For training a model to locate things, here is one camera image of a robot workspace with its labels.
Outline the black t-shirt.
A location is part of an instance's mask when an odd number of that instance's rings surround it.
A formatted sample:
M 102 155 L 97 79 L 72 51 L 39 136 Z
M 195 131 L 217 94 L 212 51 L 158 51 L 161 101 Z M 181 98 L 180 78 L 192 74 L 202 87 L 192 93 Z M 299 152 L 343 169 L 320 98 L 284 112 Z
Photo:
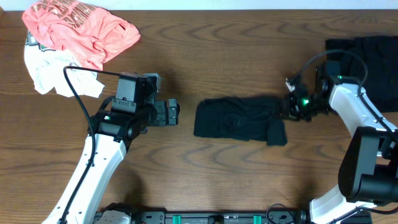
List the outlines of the black t-shirt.
M 284 146 L 287 135 L 281 110 L 282 100 L 273 96 L 205 99 L 197 106 L 193 135 Z

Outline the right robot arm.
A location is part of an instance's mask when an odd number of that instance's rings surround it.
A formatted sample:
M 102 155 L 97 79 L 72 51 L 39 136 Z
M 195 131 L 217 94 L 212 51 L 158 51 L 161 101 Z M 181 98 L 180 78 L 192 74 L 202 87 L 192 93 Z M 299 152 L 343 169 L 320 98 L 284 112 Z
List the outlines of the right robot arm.
M 356 77 L 342 76 L 338 62 L 326 61 L 315 70 L 315 92 L 309 95 L 302 74 L 285 81 L 289 94 L 282 116 L 310 121 L 332 112 L 344 122 L 351 142 L 338 171 L 338 183 L 310 202 L 302 223 L 370 223 L 373 213 L 397 203 L 397 126 L 372 104 Z

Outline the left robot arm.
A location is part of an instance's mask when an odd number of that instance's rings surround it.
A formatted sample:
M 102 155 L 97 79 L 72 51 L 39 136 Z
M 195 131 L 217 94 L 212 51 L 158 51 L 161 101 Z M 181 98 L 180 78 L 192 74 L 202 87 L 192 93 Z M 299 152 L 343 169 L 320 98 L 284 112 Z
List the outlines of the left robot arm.
M 98 211 L 114 171 L 132 141 L 149 126 L 176 126 L 177 100 L 156 100 L 160 76 L 156 73 L 119 75 L 115 96 L 103 101 L 88 119 L 88 136 L 78 165 L 60 200 L 45 223 L 134 223 L 131 211 L 112 205 Z

